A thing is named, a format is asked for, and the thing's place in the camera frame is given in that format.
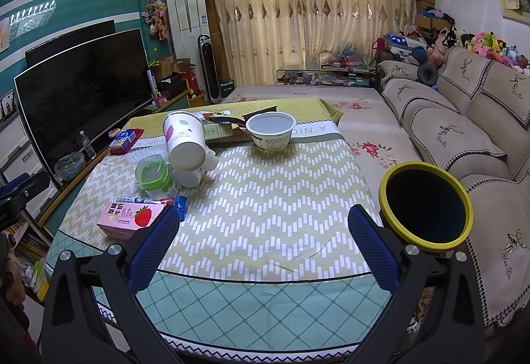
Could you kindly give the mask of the beige sofa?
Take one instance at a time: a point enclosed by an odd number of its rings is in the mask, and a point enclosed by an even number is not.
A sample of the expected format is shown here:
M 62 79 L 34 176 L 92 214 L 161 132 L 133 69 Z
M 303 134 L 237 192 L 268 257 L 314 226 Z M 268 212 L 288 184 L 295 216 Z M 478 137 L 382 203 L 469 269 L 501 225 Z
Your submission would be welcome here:
M 433 87 L 415 66 L 379 65 L 382 96 L 422 158 L 457 178 L 486 326 L 529 304 L 529 72 L 455 47 Z

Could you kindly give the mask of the black television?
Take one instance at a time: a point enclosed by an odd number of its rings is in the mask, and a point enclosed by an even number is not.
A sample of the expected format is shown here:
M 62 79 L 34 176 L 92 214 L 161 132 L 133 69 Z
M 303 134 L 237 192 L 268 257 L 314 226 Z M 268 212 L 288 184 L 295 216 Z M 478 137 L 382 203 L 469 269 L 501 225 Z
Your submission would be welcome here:
M 141 31 L 120 31 L 84 42 L 35 64 L 14 78 L 26 127 L 50 170 L 101 138 L 152 100 Z

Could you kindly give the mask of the black tower fan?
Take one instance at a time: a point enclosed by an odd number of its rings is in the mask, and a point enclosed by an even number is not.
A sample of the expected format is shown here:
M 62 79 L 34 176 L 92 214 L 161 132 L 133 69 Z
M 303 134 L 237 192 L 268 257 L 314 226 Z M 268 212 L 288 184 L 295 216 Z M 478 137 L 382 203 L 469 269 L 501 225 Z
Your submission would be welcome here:
M 210 36 L 200 35 L 198 37 L 198 51 L 208 97 L 212 103 L 217 104 L 222 97 Z

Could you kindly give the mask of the white paper cup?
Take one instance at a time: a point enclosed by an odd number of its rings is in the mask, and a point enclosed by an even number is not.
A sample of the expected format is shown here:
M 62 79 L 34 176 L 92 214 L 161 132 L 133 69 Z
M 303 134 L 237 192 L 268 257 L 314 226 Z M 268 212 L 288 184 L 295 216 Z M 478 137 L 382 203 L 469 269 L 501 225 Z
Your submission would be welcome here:
M 170 113 L 164 118 L 163 133 L 174 170 L 192 172 L 206 160 L 207 150 L 202 122 L 184 111 Z

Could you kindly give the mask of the glass ashtray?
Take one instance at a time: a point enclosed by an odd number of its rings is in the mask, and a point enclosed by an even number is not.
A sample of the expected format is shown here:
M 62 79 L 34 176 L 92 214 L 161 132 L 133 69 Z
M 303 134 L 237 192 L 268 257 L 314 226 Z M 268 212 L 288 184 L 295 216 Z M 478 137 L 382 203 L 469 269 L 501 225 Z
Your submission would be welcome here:
M 56 177 L 61 182 L 72 181 L 86 165 L 85 158 L 80 152 L 72 152 L 59 159 L 54 165 Z

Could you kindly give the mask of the brown plastic tray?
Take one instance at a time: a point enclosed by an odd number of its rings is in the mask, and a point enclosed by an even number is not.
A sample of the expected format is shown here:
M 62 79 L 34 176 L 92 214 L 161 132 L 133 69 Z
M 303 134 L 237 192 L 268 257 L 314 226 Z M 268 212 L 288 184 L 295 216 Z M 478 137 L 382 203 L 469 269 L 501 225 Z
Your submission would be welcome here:
M 269 113 L 269 112 L 277 112 L 278 107 L 266 107 L 251 113 L 247 113 L 242 116 L 242 118 L 238 118 L 235 116 L 230 115 L 224 115 L 221 113 L 205 113 L 202 114 L 202 116 L 207 120 L 208 124 L 215 124 L 220 126 L 231 126 L 232 128 L 232 134 L 227 137 L 222 137 L 222 140 L 226 141 L 251 141 L 252 137 L 250 132 L 246 128 L 247 122 L 254 116 Z

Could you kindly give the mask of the red tissue box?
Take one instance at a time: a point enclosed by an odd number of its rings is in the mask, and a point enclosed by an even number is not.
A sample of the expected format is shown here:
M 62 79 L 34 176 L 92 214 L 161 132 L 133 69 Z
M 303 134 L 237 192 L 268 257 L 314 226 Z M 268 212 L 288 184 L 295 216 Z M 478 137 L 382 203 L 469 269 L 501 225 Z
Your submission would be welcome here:
M 121 155 L 128 153 L 144 133 L 143 129 L 127 129 L 121 131 L 110 145 L 110 154 Z

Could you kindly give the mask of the green lidded clear container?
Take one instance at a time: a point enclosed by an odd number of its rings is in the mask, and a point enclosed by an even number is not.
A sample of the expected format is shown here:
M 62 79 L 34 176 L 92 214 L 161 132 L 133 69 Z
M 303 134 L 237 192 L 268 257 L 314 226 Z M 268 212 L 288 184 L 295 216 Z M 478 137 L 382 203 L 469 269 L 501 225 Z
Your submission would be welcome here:
M 153 200 L 170 198 L 176 193 L 172 173 L 159 154 L 147 156 L 137 163 L 135 180 Z

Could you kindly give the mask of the pink strawberry milk carton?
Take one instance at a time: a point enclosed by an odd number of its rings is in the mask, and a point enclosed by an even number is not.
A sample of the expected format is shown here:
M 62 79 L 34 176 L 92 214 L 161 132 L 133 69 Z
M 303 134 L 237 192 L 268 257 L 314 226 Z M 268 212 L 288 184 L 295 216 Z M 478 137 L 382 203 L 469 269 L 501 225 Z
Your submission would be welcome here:
M 128 241 L 137 230 L 149 227 L 163 209 L 158 203 L 108 202 L 97 226 L 110 238 Z

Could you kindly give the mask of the clear water bottle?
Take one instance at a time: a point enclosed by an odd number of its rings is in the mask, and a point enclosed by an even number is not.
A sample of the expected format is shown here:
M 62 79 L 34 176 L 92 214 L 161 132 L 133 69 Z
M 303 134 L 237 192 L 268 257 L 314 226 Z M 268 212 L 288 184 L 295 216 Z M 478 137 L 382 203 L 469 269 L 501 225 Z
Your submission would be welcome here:
M 95 159 L 96 152 L 94 148 L 92 147 L 90 139 L 88 138 L 88 136 L 85 134 L 84 131 L 80 132 L 80 136 L 81 136 L 81 141 L 82 141 L 82 147 L 84 148 L 88 158 L 91 160 Z

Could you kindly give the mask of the yellow rimmed dark trash bin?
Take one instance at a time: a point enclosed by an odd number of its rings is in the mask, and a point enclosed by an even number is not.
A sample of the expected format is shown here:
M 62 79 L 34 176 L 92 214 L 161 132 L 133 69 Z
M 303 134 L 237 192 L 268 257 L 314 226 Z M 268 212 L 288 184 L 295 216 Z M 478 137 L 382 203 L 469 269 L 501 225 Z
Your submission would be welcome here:
M 429 163 L 404 162 L 389 169 L 378 201 L 383 224 L 426 252 L 453 250 L 472 230 L 469 194 L 454 176 Z

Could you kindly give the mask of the plush toy pile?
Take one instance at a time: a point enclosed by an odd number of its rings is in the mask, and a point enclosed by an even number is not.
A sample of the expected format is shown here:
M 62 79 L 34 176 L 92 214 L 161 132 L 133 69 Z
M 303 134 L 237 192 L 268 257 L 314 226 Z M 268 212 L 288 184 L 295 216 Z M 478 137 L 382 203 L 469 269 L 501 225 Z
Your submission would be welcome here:
M 464 32 L 457 27 L 444 27 L 438 32 L 434 44 L 427 46 L 420 43 L 410 46 L 405 36 L 388 34 L 385 37 L 386 51 L 400 48 L 400 54 L 395 54 L 395 61 L 411 64 L 417 67 L 430 64 L 439 69 L 448 58 L 449 51 L 454 47 L 463 48 L 473 54 L 494 60 L 515 70 L 517 73 L 529 76 L 529 59 L 520 54 L 515 45 L 497 38 L 494 32 L 480 32 L 477 35 Z

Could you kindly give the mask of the tv cabinet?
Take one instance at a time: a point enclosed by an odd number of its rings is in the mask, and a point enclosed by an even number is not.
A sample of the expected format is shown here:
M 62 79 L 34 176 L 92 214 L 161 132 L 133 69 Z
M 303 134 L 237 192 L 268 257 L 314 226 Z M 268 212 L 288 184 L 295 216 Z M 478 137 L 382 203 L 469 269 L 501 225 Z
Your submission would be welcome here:
M 133 113 L 133 117 L 149 116 L 163 112 L 171 112 L 177 107 L 189 107 L 190 89 L 184 90 L 174 98 L 168 100 L 160 107 L 148 105 L 143 110 Z M 70 182 L 61 184 L 53 176 L 50 177 L 50 185 L 43 193 L 40 193 L 38 199 L 39 212 L 33 216 L 28 209 L 24 212 L 25 221 L 34 229 L 36 234 L 41 234 L 43 241 L 49 242 L 58 231 L 58 226 L 63 221 L 67 209 L 73 203 L 75 197 L 79 194 L 82 184 L 90 175 L 95 166 L 110 152 L 109 145 L 93 160 L 90 160 L 85 168 Z

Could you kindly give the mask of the beige curtains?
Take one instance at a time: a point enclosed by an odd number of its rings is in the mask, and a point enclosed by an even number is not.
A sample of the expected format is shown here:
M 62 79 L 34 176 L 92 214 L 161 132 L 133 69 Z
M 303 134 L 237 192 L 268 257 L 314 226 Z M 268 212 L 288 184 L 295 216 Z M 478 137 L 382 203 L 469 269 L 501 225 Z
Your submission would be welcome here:
M 238 86 L 273 85 L 280 68 L 315 65 L 346 49 L 370 63 L 372 43 L 406 30 L 413 0 L 213 0 Z

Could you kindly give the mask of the artificial flower bunch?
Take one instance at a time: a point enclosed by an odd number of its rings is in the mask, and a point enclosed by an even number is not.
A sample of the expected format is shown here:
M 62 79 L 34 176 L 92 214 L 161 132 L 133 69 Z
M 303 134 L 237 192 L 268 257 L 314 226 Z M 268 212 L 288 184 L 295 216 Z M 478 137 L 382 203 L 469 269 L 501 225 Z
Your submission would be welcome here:
M 149 35 L 157 36 L 160 41 L 167 40 L 169 36 L 167 5 L 161 0 L 148 0 L 142 11 L 145 24 L 148 25 Z

